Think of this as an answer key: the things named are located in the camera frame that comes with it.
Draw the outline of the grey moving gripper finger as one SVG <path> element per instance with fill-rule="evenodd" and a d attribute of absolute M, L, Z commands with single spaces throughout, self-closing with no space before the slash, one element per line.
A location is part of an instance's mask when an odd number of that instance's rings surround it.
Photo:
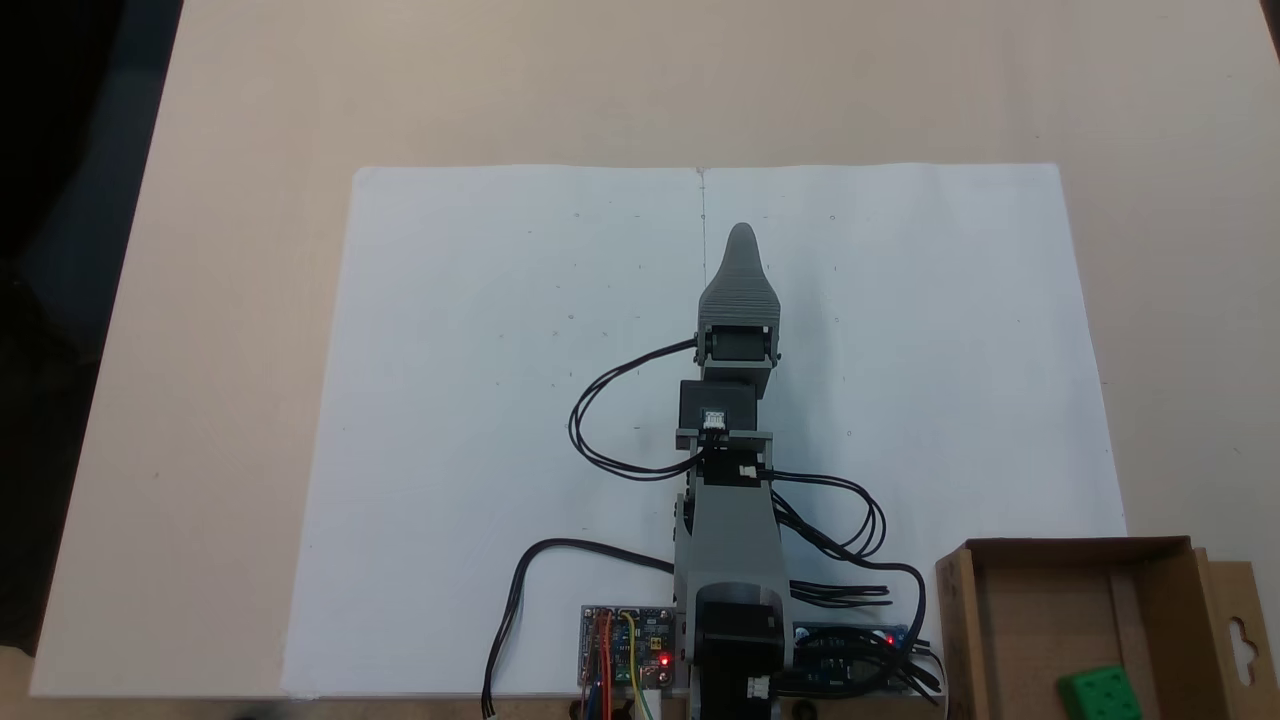
<path fill-rule="evenodd" d="M 733 225 L 717 273 L 701 292 L 698 325 L 776 328 L 781 319 L 780 299 L 765 275 L 753 227 Z"/>

